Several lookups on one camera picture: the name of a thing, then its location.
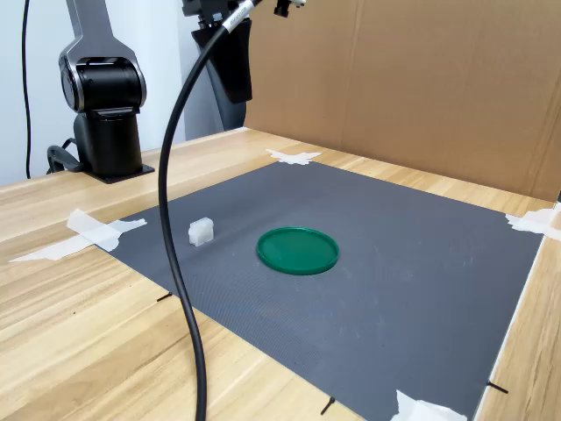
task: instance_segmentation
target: white wall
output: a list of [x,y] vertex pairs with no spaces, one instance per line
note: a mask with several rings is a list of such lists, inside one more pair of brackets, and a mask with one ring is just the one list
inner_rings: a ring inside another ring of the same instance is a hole
[[[169,113],[187,73],[186,63],[194,62],[198,55],[190,32],[188,38],[184,33],[185,25],[194,21],[196,27],[196,18],[182,16],[181,0],[106,3],[114,35],[135,52],[146,79],[147,99],[138,115],[141,148],[160,147]],[[23,8],[24,0],[10,0],[3,4],[0,14],[0,184],[25,179],[25,107],[20,66]],[[27,81],[32,114],[32,176],[46,172],[49,146],[61,145],[73,136],[75,114],[64,100],[58,68],[60,51],[73,39],[66,0],[31,0]],[[175,141],[220,130],[216,100],[208,76],[204,78],[197,83],[186,107],[188,125],[180,122]]]

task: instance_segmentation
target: cardboard box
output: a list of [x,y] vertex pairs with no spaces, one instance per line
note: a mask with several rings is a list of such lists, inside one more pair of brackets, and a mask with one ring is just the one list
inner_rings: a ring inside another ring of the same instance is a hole
[[252,14],[246,126],[557,199],[561,2],[275,5]]

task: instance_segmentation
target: cable connector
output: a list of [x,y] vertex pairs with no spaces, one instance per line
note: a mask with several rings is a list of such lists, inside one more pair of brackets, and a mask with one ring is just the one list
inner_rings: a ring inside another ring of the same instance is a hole
[[245,0],[227,19],[225,19],[222,26],[226,28],[226,31],[231,33],[234,29],[236,29],[236,26],[241,24],[242,20],[249,16],[249,12],[252,11],[259,3],[261,3],[261,0]]

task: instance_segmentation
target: wooden table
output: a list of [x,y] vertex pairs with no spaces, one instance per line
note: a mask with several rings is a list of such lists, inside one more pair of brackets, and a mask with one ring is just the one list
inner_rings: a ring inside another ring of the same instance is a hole
[[[552,203],[240,129],[180,144],[169,196],[274,162],[265,151],[322,152],[315,161],[521,216]],[[144,154],[158,167],[159,151]],[[195,366],[175,297],[91,246],[62,260],[7,263],[66,239],[75,208],[108,223],[157,204],[156,174],[114,185],[58,173],[0,189],[0,418],[191,419]],[[209,419],[359,419],[201,313]],[[561,419],[561,243],[546,239],[479,418]]]

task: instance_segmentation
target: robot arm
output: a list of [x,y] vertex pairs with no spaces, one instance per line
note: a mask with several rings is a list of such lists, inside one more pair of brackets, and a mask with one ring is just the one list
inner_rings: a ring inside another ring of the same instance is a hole
[[[290,4],[305,3],[278,0],[274,13],[287,17]],[[231,28],[231,35],[209,60],[233,103],[252,99],[251,20],[244,4],[249,7],[242,0],[183,0],[183,14],[199,17],[200,29],[193,37],[200,48],[222,26]],[[84,171],[106,183],[152,172],[140,156],[136,115],[146,100],[146,82],[136,55],[113,36],[104,0],[67,0],[67,7],[75,40],[60,54],[59,67],[68,106],[78,113],[74,143],[79,162],[59,146],[51,146],[47,150],[51,170]]]

